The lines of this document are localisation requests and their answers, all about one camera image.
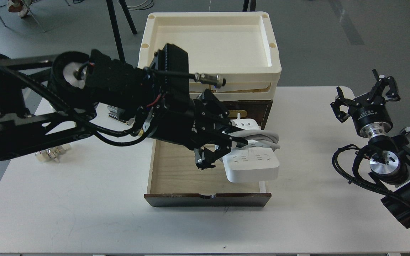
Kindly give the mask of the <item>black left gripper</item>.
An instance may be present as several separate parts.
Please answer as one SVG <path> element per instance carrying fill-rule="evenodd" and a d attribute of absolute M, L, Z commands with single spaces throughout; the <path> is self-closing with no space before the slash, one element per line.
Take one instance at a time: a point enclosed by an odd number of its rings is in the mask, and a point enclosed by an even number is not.
<path fill-rule="evenodd" d="M 214 163 L 231 149 L 248 145 L 245 136 L 249 131 L 232 132 L 228 109 L 209 89 L 183 101 L 169 94 L 157 96 L 145 108 L 147 136 L 194 150 L 195 165 L 200 170 L 214 168 Z"/>

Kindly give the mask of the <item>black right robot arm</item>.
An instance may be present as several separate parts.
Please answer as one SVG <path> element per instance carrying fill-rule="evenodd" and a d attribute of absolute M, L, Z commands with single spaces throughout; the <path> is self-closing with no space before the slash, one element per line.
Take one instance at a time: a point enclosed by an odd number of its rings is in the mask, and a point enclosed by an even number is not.
<path fill-rule="evenodd" d="M 410 148 L 406 133 L 390 137 L 393 122 L 387 102 L 400 101 L 397 83 L 392 76 L 372 71 L 375 85 L 354 99 L 345 98 L 337 87 L 337 96 L 330 104 L 340 122 L 352 118 L 356 134 L 368 144 L 338 148 L 332 156 L 333 168 L 361 188 L 383 195 L 384 207 L 405 228 L 410 228 Z"/>

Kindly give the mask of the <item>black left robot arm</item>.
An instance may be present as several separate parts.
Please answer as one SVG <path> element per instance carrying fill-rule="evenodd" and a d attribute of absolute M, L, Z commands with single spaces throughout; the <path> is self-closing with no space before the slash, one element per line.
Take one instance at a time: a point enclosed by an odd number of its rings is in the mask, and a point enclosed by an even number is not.
<path fill-rule="evenodd" d="M 145 138 L 195 152 L 203 170 L 242 148 L 229 110 L 210 89 L 189 95 L 189 81 L 221 86 L 218 75 L 191 74 L 188 54 L 165 44 L 137 68 L 90 54 L 9 58 L 0 54 L 0 161 L 96 136 L 128 147 Z"/>

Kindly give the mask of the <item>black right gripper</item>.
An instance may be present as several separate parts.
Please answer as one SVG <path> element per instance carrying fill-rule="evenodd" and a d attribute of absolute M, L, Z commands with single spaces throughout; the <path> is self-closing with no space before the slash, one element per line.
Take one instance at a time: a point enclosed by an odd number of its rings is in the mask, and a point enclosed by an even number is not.
<path fill-rule="evenodd" d="M 392 76 L 379 75 L 376 69 L 372 70 L 376 84 L 368 92 L 353 100 L 344 97 L 342 89 L 337 86 L 337 96 L 331 103 L 335 117 L 344 123 L 349 116 L 352 118 L 356 133 L 363 138 L 370 138 L 370 126 L 381 126 L 384 133 L 393 128 L 393 122 L 387 112 L 386 102 L 400 101 L 397 83 Z M 348 107 L 348 112 L 341 111 L 341 107 Z"/>

